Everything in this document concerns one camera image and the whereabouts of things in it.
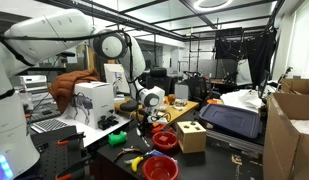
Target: red plastic bowl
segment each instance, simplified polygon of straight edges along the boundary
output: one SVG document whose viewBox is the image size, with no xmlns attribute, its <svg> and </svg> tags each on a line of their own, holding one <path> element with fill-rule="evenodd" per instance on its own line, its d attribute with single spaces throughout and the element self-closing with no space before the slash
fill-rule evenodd
<svg viewBox="0 0 309 180">
<path fill-rule="evenodd" d="M 146 180 L 176 180 L 178 167 L 167 156 L 153 156 L 143 164 L 142 173 Z"/>
<path fill-rule="evenodd" d="M 177 145 L 177 137 L 171 132 L 158 132 L 152 138 L 160 150 L 170 150 Z"/>
</svg>

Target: blue tray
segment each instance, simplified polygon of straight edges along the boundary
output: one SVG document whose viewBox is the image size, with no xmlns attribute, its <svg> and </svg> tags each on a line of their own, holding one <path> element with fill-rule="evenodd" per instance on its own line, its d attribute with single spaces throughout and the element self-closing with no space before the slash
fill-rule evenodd
<svg viewBox="0 0 309 180">
<path fill-rule="evenodd" d="M 200 119 L 212 125 L 254 139 L 262 132 L 257 113 L 233 106 L 209 104 L 200 110 Z"/>
</svg>

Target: black chair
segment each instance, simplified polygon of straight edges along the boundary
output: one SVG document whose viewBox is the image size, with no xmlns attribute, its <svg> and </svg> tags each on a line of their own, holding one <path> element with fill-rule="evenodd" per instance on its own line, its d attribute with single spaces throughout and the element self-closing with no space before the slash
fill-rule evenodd
<svg viewBox="0 0 309 180">
<path fill-rule="evenodd" d="M 165 96 L 170 94 L 172 78 L 167 76 L 166 68 L 155 67 L 150 70 L 150 76 L 146 77 L 146 88 L 157 86 L 165 91 Z"/>
<path fill-rule="evenodd" d="M 204 77 L 194 77 L 185 80 L 189 91 L 189 100 L 198 102 L 199 109 L 207 105 L 209 99 L 209 92 L 207 91 L 207 83 Z"/>
</svg>

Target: white box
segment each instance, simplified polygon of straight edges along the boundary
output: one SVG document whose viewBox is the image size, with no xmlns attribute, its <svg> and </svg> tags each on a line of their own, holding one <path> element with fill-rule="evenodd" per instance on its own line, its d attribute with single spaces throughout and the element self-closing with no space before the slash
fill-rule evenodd
<svg viewBox="0 0 309 180">
<path fill-rule="evenodd" d="M 101 117 L 108 118 L 112 115 L 110 110 L 114 110 L 112 84 L 80 83 L 75 85 L 73 98 L 66 109 L 66 114 L 91 128 L 98 129 L 98 121 Z"/>
</svg>

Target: round ceiling light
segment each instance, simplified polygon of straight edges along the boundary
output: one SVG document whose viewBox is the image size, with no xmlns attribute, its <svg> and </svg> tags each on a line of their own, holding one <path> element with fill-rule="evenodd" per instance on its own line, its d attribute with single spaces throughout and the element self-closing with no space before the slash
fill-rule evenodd
<svg viewBox="0 0 309 180">
<path fill-rule="evenodd" d="M 224 3 L 218 4 L 218 5 L 214 5 L 214 6 L 201 6 L 201 4 L 207 0 L 197 0 L 193 6 L 196 10 L 200 10 L 200 11 L 214 11 L 217 9 L 222 9 L 226 6 L 228 6 L 229 4 L 231 4 L 233 2 L 233 0 L 226 0 Z"/>
</svg>

